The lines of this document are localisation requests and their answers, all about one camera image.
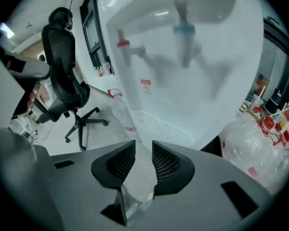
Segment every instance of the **ceiling light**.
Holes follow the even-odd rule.
[[[160,16],[160,15],[165,15],[169,14],[169,11],[161,12],[161,13],[156,13],[155,16]]]
[[[0,30],[5,32],[5,36],[6,36],[8,39],[10,39],[11,37],[13,37],[13,35],[14,35],[14,32],[12,32],[12,30],[10,30],[10,29],[8,28],[8,26],[7,26],[5,23],[3,23],[3,22],[0,23]]]

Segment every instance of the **cup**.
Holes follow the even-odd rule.
[[[250,102],[249,109],[252,110],[254,107],[260,107],[263,104],[263,100],[254,94]]]

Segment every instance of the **window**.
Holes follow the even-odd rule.
[[[100,27],[97,0],[85,0],[80,7],[80,14],[83,33],[93,66],[101,66],[104,61],[110,63]]]
[[[264,103],[275,88],[282,94],[278,105],[280,110],[289,101],[289,38],[266,18],[262,56],[246,100],[251,101],[253,94],[259,95],[263,86],[266,86],[262,95]]]

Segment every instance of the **black office chair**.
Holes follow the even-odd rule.
[[[86,124],[102,123],[104,126],[108,122],[104,119],[88,119],[93,112],[99,112],[95,107],[84,117],[77,115],[77,108],[83,107],[90,94],[90,88],[85,83],[81,84],[76,78],[75,69],[75,39],[68,29],[72,28],[73,14],[66,8],[57,8],[49,16],[49,24],[43,28],[42,41],[46,60],[51,67],[51,82],[54,92],[61,101],[59,105],[46,109],[38,100],[35,105],[43,112],[39,118],[40,123],[48,120],[57,121],[61,114],[69,117],[69,111],[75,116],[75,124],[65,136],[66,142],[69,143],[69,135],[78,129],[79,147],[81,150],[86,148],[82,146],[82,131]]]

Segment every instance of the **drip tray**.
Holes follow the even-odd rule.
[[[194,144],[194,137],[189,131],[173,126],[143,110],[135,110],[131,114],[135,123],[157,141],[181,146],[191,146]]]

